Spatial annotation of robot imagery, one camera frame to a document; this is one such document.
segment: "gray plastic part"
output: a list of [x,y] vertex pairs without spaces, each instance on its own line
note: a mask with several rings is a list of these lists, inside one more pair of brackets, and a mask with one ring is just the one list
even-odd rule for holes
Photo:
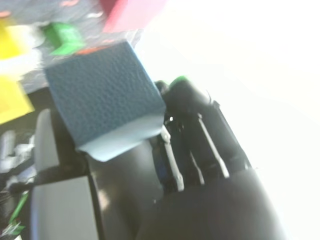
[[32,240],[98,240],[88,177],[36,186],[31,226]]
[[51,112],[40,112],[35,130],[34,163],[37,172],[59,166],[58,151],[51,122]]

